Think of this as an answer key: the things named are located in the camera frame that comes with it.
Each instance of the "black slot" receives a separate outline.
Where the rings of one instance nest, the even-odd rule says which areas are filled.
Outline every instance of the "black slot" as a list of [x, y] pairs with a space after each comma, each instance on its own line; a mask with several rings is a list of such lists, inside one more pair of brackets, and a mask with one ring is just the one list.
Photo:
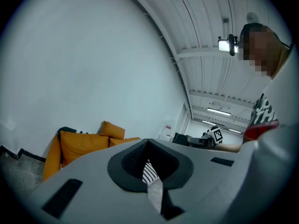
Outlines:
[[221, 159], [221, 158], [212, 158], [211, 161], [215, 162], [215, 163], [222, 164], [222, 165], [226, 165], [229, 167], [231, 167], [234, 163], [234, 161], [232, 161], [232, 160]]
[[81, 185], [82, 182], [80, 180], [69, 179], [42, 209], [59, 219]]

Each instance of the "gray carpet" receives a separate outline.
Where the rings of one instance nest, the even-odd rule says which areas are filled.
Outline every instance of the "gray carpet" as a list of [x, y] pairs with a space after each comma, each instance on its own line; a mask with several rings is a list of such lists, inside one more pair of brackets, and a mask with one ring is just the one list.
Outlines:
[[20, 160], [0, 157], [0, 167], [8, 186], [18, 196], [27, 197], [37, 188], [43, 177], [44, 162], [22, 155]]

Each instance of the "white wall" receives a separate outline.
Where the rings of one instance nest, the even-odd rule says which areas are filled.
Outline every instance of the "white wall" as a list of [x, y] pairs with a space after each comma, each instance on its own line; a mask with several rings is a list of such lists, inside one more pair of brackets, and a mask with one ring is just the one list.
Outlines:
[[157, 138], [185, 93], [149, 18], [132, 0], [30, 0], [0, 53], [2, 144], [46, 157], [56, 131], [96, 133], [107, 120], [126, 138]]
[[[208, 129], [210, 129], [212, 126], [206, 126], [198, 122], [190, 121], [186, 134], [190, 135], [194, 138], [200, 138], [203, 134], [203, 132], [206, 132]], [[243, 142], [243, 136], [232, 134], [230, 132], [226, 132], [224, 130], [221, 130], [224, 144], [242, 144]]]

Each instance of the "person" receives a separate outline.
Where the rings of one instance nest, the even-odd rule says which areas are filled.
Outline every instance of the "person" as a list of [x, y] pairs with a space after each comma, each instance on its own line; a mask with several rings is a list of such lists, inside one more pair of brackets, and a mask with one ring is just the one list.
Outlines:
[[[272, 79], [283, 67], [289, 49], [269, 27], [260, 23], [246, 24], [240, 34], [240, 56], [255, 66], [256, 70]], [[264, 132], [278, 127], [279, 122], [271, 104], [264, 96], [254, 104], [243, 142], [256, 140]], [[238, 153], [242, 144], [217, 144], [216, 150]]]

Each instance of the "orange pillow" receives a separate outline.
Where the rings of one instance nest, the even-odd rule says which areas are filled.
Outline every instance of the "orange pillow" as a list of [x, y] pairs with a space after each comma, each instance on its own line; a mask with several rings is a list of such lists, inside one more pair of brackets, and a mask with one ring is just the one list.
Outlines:
[[116, 125], [111, 124], [108, 121], [104, 121], [100, 135], [123, 140], [125, 138], [125, 130]]
[[60, 145], [64, 156], [62, 167], [82, 155], [108, 148], [108, 140], [108, 137], [98, 134], [60, 131]]
[[139, 139], [138, 137], [125, 139], [125, 140], [118, 140], [118, 139], [110, 138], [109, 147], [116, 146], [116, 145], [123, 144], [123, 143], [130, 142], [130, 141], [134, 141], [134, 140], [138, 140], [138, 139]]

